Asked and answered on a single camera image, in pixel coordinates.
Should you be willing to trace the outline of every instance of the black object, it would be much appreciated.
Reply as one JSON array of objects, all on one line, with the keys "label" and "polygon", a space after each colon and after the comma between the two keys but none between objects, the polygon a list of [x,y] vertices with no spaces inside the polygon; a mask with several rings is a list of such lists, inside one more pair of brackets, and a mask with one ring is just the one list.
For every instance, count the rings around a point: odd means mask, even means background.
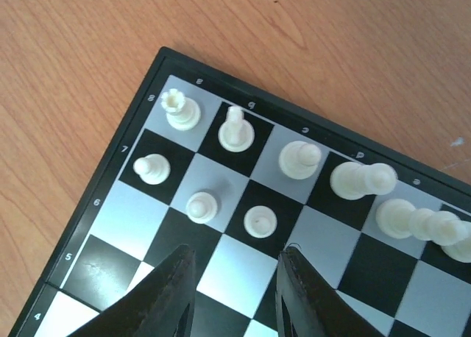
[{"label": "black object", "polygon": [[189,337],[195,293],[194,251],[181,245],[130,293],[70,337]]},{"label": "black object", "polygon": [[[128,295],[70,337],[189,337],[194,271],[194,252],[179,246]],[[288,247],[278,258],[276,295],[280,337],[382,336],[341,299],[297,248]]]},{"label": "black object", "polygon": [[382,336],[295,247],[278,258],[277,323],[280,337]]}]

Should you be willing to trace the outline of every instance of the wood grain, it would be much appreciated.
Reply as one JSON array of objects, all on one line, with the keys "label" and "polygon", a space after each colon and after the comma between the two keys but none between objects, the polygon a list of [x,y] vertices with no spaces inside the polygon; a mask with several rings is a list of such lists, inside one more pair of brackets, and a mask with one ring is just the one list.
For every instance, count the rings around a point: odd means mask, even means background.
[{"label": "wood grain", "polygon": [[2,0],[0,335],[164,45],[471,182],[470,2]]}]

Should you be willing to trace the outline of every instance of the white pawn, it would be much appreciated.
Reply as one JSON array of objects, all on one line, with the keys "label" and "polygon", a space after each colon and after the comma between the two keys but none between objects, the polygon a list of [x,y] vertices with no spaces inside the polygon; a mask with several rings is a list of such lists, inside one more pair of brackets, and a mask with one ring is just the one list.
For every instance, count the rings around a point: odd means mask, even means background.
[{"label": "white pawn", "polygon": [[277,216],[266,206],[255,206],[245,213],[244,227],[254,238],[267,238],[277,228]]},{"label": "white pawn", "polygon": [[218,212],[216,199],[207,192],[194,194],[186,203],[186,214],[197,224],[204,224],[213,219]]},{"label": "white pawn", "polygon": [[286,176],[304,180],[314,174],[321,156],[321,150],[315,144],[294,141],[283,147],[278,163]]},{"label": "white pawn", "polygon": [[416,209],[404,199],[389,199],[376,211],[376,222],[383,233],[396,239],[413,235],[423,241],[448,246],[466,238],[467,228],[455,214],[427,208]]},{"label": "white pawn", "polygon": [[170,163],[162,155],[147,155],[138,158],[132,167],[142,181],[150,185],[160,184],[170,175]]},{"label": "white pawn", "polygon": [[471,263],[471,223],[464,222],[467,226],[468,235],[456,244],[442,246],[442,250],[452,259],[462,263]]},{"label": "white pawn", "polygon": [[330,175],[330,187],[342,199],[355,200],[366,195],[386,195],[397,184],[396,171],[384,163],[362,166],[346,162]]},{"label": "white pawn", "polygon": [[167,112],[167,121],[170,126],[179,131],[187,131],[198,124],[201,110],[193,99],[187,98],[175,88],[163,93],[161,99],[160,104]]},{"label": "white pawn", "polygon": [[247,120],[244,120],[242,108],[229,107],[226,121],[218,132],[221,146],[229,152],[243,152],[252,145],[254,138],[253,127]]}]

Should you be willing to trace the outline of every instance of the white rook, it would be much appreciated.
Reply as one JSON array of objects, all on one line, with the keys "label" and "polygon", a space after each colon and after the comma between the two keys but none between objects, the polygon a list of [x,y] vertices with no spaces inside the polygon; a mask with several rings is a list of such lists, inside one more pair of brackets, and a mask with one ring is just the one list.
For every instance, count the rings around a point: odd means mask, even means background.
[{"label": "white rook", "polygon": [[179,130],[187,131],[193,129],[201,118],[201,110],[198,103],[187,98],[179,90],[172,88],[161,96],[162,108],[167,112],[169,124]]},{"label": "white rook", "polygon": [[266,206],[250,208],[244,216],[245,230],[254,238],[267,238],[277,228],[275,212]]}]

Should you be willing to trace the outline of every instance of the black square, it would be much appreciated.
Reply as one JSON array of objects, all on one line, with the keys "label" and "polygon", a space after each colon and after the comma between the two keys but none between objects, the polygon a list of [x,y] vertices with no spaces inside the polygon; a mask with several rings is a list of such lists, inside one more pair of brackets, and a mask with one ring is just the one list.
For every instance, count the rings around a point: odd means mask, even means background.
[{"label": "black square", "polygon": [[471,336],[471,314],[468,319],[468,322],[466,323],[466,327],[464,328],[463,331],[463,337],[470,337]]},{"label": "black square", "polygon": [[[268,238],[254,238],[244,227],[244,216],[255,206],[267,206],[277,216],[277,227]],[[302,204],[264,185],[249,180],[242,198],[227,225],[226,234],[254,249],[278,259],[301,213]]]},{"label": "black square", "polygon": [[247,150],[239,153],[229,152],[222,148],[218,139],[219,128],[226,121],[229,106],[228,103],[222,103],[198,153],[249,177],[265,146],[266,140],[270,136],[273,125],[250,113],[245,113],[244,118],[251,123],[255,132],[255,139]]},{"label": "black square", "polygon": [[350,201],[335,195],[330,187],[330,175],[332,171],[337,166],[347,161],[349,161],[347,158],[343,158],[332,152],[329,153],[314,189],[309,196],[307,205],[346,225],[361,230],[376,196],[367,195],[361,199]]},{"label": "black square", "polygon": [[179,245],[187,244],[196,253],[196,281],[199,282],[220,237],[221,233],[217,230],[196,224],[185,214],[169,208],[144,262],[156,267]]},{"label": "black square", "polygon": [[339,290],[395,316],[417,259],[361,234]]},{"label": "black square", "polygon": [[[167,180],[158,185],[149,185],[141,180],[134,172],[132,165],[140,158],[150,154],[160,154],[170,163],[170,175]],[[144,130],[141,138],[124,168],[120,180],[133,188],[148,194],[155,199],[170,205],[171,199],[177,192],[178,186],[188,169],[194,153],[167,138],[163,138],[149,130]]]},{"label": "black square", "polygon": [[191,337],[243,337],[249,323],[248,317],[196,292]]},{"label": "black square", "polygon": [[424,333],[417,331],[401,321],[394,321],[389,337],[427,337]]},{"label": "black square", "polygon": [[[443,205],[440,210],[447,210],[456,214],[462,221],[471,221],[471,217],[459,212],[454,208],[447,205]],[[435,244],[432,241],[427,242],[425,245],[422,257],[420,260],[434,266],[442,271],[457,277],[464,282],[471,284],[471,267],[468,263],[462,263],[452,259],[450,256],[445,254],[440,245]]]},{"label": "black square", "polygon": [[103,311],[125,294],[141,262],[90,235],[64,291]]},{"label": "black square", "polygon": [[268,284],[268,288],[263,295],[263,298],[258,306],[257,312],[255,313],[254,320],[257,320],[261,324],[270,327],[273,330],[277,330],[277,273],[273,274],[272,280]]}]

